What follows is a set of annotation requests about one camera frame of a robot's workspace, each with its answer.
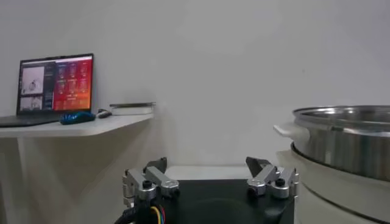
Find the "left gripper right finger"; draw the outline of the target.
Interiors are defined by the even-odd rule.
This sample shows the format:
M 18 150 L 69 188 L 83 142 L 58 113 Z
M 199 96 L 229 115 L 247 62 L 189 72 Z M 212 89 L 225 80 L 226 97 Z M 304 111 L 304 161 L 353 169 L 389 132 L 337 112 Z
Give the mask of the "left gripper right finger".
M 299 173 L 295 168 L 277 167 L 266 159 L 246 158 L 246 165 L 252 175 L 247 183 L 250 198 L 262 197 L 268 193 L 278 200 L 296 198 L 299 188 Z

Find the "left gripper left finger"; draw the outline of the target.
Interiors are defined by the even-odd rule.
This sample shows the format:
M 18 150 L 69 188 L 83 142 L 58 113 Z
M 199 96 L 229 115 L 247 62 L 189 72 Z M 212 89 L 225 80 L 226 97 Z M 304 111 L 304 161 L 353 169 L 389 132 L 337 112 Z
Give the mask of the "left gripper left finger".
M 159 195 L 163 198 L 173 199 L 180 195 L 180 185 L 177 180 L 165 175 L 168 167 L 167 157 L 149 161 L 139 171 L 126 169 L 122 176 L 122 199 L 128 208 L 134 207 L 137 200 L 153 201 Z

